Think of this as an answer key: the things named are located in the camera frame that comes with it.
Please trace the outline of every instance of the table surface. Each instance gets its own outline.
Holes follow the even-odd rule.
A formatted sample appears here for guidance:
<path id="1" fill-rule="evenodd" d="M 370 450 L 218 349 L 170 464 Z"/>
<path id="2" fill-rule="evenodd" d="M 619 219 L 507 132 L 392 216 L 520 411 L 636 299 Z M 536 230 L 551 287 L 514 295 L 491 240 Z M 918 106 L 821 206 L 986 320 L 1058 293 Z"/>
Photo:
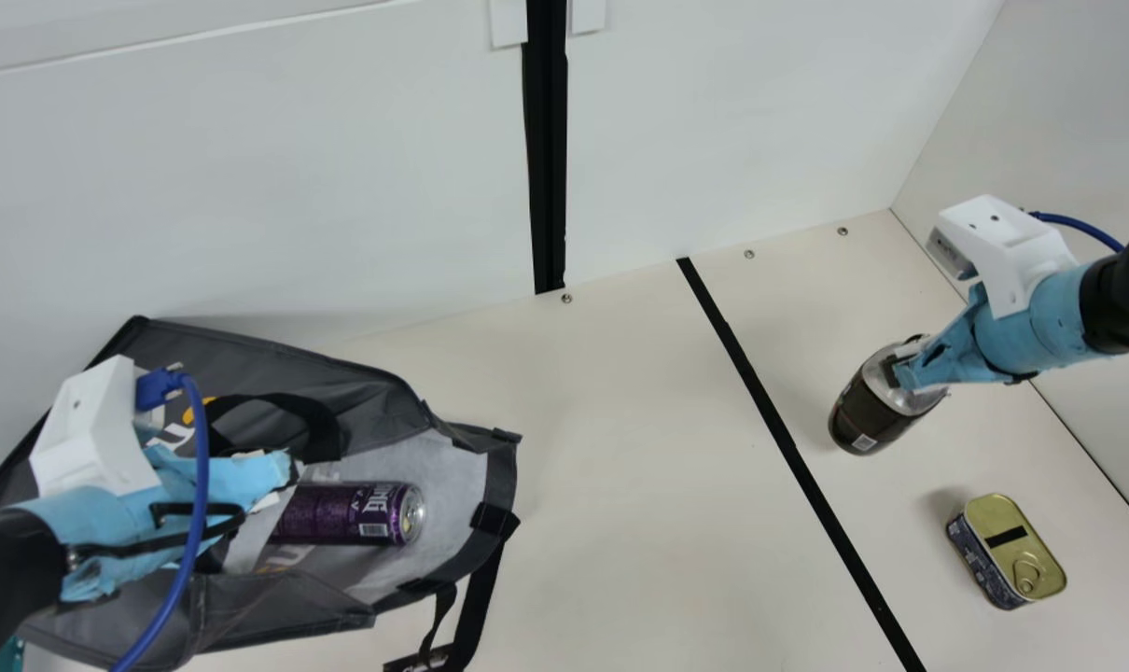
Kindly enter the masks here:
<path id="1" fill-rule="evenodd" d="M 964 306 L 895 218 L 693 263 L 927 669 L 1129 670 L 1129 507 L 1033 387 L 955 386 L 866 459 L 830 440 L 825 413 L 859 364 Z M 983 600 L 944 522 L 988 492 L 1021 506 L 1067 590 L 1013 612 Z"/>
<path id="2" fill-rule="evenodd" d="M 957 387 L 867 459 L 825 434 L 865 357 L 962 306 L 890 213 L 693 262 L 929 670 L 1129 670 L 1129 507 L 1033 387 Z M 402 375 L 448 420 L 525 434 L 524 524 L 471 670 L 901 670 L 680 269 L 568 291 L 325 349 Z M 1067 591 L 1016 612 L 983 600 L 944 523 L 986 492 L 1019 503 Z M 431 621 L 425 600 L 187 669 L 380 670 Z M 27 669 L 82 667 L 32 651 Z"/>

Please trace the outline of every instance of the black tape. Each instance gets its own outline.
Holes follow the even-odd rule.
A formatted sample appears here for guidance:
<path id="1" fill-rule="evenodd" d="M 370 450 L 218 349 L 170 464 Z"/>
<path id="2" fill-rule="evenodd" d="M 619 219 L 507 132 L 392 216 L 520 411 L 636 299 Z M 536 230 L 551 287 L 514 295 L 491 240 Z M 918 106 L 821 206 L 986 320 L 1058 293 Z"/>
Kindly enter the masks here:
<path id="1" fill-rule="evenodd" d="M 1024 525 L 1017 524 L 1016 527 L 1005 530 L 1004 532 L 1000 532 L 999 535 L 987 536 L 987 539 L 983 540 L 983 543 L 987 544 L 987 548 L 995 549 L 996 546 L 1004 546 L 1009 541 L 1021 540 L 1029 535 L 1030 532 L 1025 530 Z"/>
<path id="2" fill-rule="evenodd" d="M 884 635 L 889 638 L 889 644 L 892 645 L 896 657 L 901 660 L 907 671 L 926 672 L 926 666 L 924 666 L 917 656 L 917 652 L 913 651 L 913 645 L 909 642 L 909 637 L 905 637 L 905 631 L 901 629 L 901 623 L 896 622 L 895 616 L 892 616 L 892 610 L 889 609 L 889 603 L 885 603 L 884 596 L 879 593 L 879 587 L 872 579 L 872 574 L 868 574 L 867 567 L 863 565 L 863 558 L 855 550 L 855 544 L 851 544 L 847 532 L 842 530 L 841 523 L 838 523 L 838 516 L 834 515 L 833 509 L 830 508 L 830 503 L 825 500 L 825 495 L 817 487 L 817 481 L 814 479 L 808 465 L 804 463 L 804 459 L 800 456 L 798 447 L 796 447 L 793 435 L 789 434 L 781 413 L 777 410 L 777 404 L 772 403 L 771 396 L 768 395 L 768 390 L 764 389 L 764 384 L 760 381 L 760 375 L 755 374 L 751 361 L 747 360 L 747 354 L 744 352 L 743 346 L 736 339 L 730 324 L 727 324 L 726 320 L 723 318 L 723 312 L 718 311 L 718 304 L 714 303 L 714 297 L 711 297 L 709 289 L 706 289 L 706 282 L 701 280 L 701 276 L 698 276 L 693 262 L 685 256 L 685 259 L 676 260 L 676 264 L 680 265 L 680 272 L 683 272 L 685 280 L 689 281 L 689 287 L 693 290 L 697 302 L 701 304 L 701 309 L 706 311 L 706 317 L 710 320 L 710 325 L 718 333 L 718 339 L 723 341 L 723 348 L 726 348 L 727 356 L 730 356 L 734 368 L 738 369 L 739 377 L 743 378 L 744 385 L 747 386 L 751 399 L 755 401 L 755 408 L 760 410 L 760 416 L 764 418 L 764 424 L 768 425 L 768 429 L 772 433 L 772 438 L 777 440 L 777 446 L 781 448 L 781 455 L 785 455 L 785 460 L 793 475 L 796 477 L 804 497 L 809 501 L 813 512 L 817 514 L 821 527 L 824 529 L 825 535 L 830 536 L 834 549 L 838 550 L 838 556 L 842 559 L 842 565 L 847 566 L 851 578 L 855 578 L 856 586 L 863 593 L 863 599 L 867 601 L 868 608 L 872 608 L 872 616 L 875 616 L 876 622 L 879 623 L 879 629 L 884 630 Z"/>

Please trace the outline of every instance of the pull tab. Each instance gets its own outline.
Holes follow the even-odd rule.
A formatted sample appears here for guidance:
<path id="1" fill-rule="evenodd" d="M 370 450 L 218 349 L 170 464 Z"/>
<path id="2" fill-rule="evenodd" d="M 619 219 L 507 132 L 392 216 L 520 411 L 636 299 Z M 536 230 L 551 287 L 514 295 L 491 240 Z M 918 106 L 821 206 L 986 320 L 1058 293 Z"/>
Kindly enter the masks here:
<path id="1" fill-rule="evenodd" d="M 1013 562 L 1013 585 L 1024 596 L 1031 596 L 1030 593 L 1038 587 L 1042 575 L 1045 575 L 1045 569 L 1031 553 L 1024 553 Z"/>

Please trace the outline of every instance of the bag strap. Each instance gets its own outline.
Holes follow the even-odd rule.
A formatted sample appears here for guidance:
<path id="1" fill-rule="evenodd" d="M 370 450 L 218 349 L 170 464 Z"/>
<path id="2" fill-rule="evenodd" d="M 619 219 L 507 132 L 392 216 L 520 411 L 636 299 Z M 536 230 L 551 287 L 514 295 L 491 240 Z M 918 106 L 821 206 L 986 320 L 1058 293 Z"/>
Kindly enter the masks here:
<path id="1" fill-rule="evenodd" d="M 321 401 L 309 396 L 289 395 L 287 392 L 271 392 L 265 395 L 225 395 L 203 404 L 203 409 L 207 410 L 207 436 L 213 455 L 227 456 L 237 452 L 233 442 L 216 430 L 215 425 L 225 413 L 246 401 L 265 401 L 304 420 L 308 426 L 308 445 L 295 454 L 296 459 L 303 460 L 304 463 L 336 462 L 344 455 L 344 437 L 336 413 Z"/>
<path id="2" fill-rule="evenodd" d="M 470 576 L 470 587 L 465 591 L 465 600 L 461 605 L 461 617 L 457 620 L 457 631 L 450 645 L 431 648 L 432 639 L 440 628 L 440 621 L 453 608 L 456 601 L 456 584 L 449 583 L 448 587 L 437 591 L 436 594 L 436 621 L 432 622 L 432 630 L 423 638 L 419 653 L 408 655 L 406 658 L 391 660 L 385 664 L 383 672 L 464 672 L 470 666 L 478 646 L 482 639 L 482 630 L 487 628 L 487 613 L 489 603 L 493 595 L 493 584 L 497 583 L 497 569 L 502 561 L 502 549 L 506 541 L 519 526 L 519 518 L 502 507 L 480 503 L 474 512 L 471 526 L 480 532 L 497 536 L 497 546 L 493 552 Z"/>

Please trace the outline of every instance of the black stripe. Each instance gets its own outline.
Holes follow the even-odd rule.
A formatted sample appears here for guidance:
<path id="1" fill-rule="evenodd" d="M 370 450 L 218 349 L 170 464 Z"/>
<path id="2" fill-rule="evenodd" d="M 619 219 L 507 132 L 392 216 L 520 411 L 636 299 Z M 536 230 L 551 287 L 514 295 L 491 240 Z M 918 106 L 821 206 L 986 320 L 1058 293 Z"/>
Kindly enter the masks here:
<path id="1" fill-rule="evenodd" d="M 523 123 L 535 293 L 564 287 L 564 168 L 568 138 L 567 0 L 527 2 Z"/>
<path id="2" fill-rule="evenodd" d="M 847 566 L 851 578 L 855 578 L 856 586 L 863 593 L 863 599 L 867 601 L 868 608 L 872 608 L 872 613 L 875 616 L 876 622 L 879 623 L 879 629 L 884 630 L 884 635 L 887 635 L 889 644 L 896 652 L 896 657 L 904 664 L 905 670 L 924 672 L 926 666 L 917 657 L 917 652 L 913 651 L 913 646 L 909 643 L 909 637 L 905 637 L 905 631 L 901 630 L 901 625 L 896 622 L 896 617 L 892 616 L 889 604 L 885 603 L 884 596 L 879 593 L 879 587 L 876 587 L 872 575 L 868 574 L 867 567 L 863 565 L 863 558 L 859 558 L 858 552 L 855 550 L 855 544 L 851 544 L 847 532 L 842 530 L 841 523 L 838 523 L 838 516 L 830 508 L 830 503 L 825 500 L 825 495 L 821 494 L 821 488 L 817 487 L 817 481 L 813 478 L 813 473 L 806 466 L 804 460 L 800 459 L 798 447 L 796 447 L 788 427 L 785 426 L 781 413 L 777 411 L 777 405 L 772 404 L 771 396 L 768 395 L 768 390 L 764 389 L 764 384 L 760 381 L 760 375 L 755 374 L 755 369 L 747 360 L 746 352 L 743 352 L 743 346 L 739 344 L 739 340 L 734 335 L 734 331 L 730 331 L 730 324 L 727 324 L 726 320 L 723 318 L 723 312 L 718 311 L 718 304 L 714 303 L 714 297 L 711 297 L 709 289 L 706 289 L 706 282 L 701 280 L 701 276 L 698 276 L 693 262 L 688 256 L 676 260 L 676 264 L 680 265 L 680 272 L 683 272 L 685 280 L 689 281 L 689 287 L 692 288 L 693 295 L 697 296 L 697 302 L 701 304 L 701 309 L 706 311 L 706 317 L 710 320 L 714 331 L 718 333 L 718 339 L 723 341 L 723 348 L 726 348 L 726 352 L 730 356 L 730 361 L 739 370 L 739 377 L 743 378 L 744 385 L 747 386 L 751 399 L 755 400 L 755 408 L 760 409 L 760 416 L 764 418 L 768 429 L 772 433 L 772 438 L 777 440 L 777 446 L 781 448 L 781 454 L 785 455 L 789 469 L 793 470 L 793 475 L 796 477 L 804 497 L 809 500 L 809 506 L 817 514 L 821 527 L 830 536 L 830 541 L 832 541 L 834 548 L 838 550 L 838 556 L 842 558 L 842 565 Z"/>
<path id="3" fill-rule="evenodd" d="M 1029 536 L 1029 535 L 1030 532 L 1025 531 L 1025 527 L 1018 524 L 1018 526 L 1013 527 L 1012 530 L 1005 530 L 1004 532 L 1000 532 L 999 535 L 987 536 L 987 539 L 983 540 L 983 543 L 987 544 L 987 548 L 995 549 L 996 546 L 1004 546 L 1007 544 L 1009 541 L 1016 541 L 1019 540 L 1021 536 Z"/>

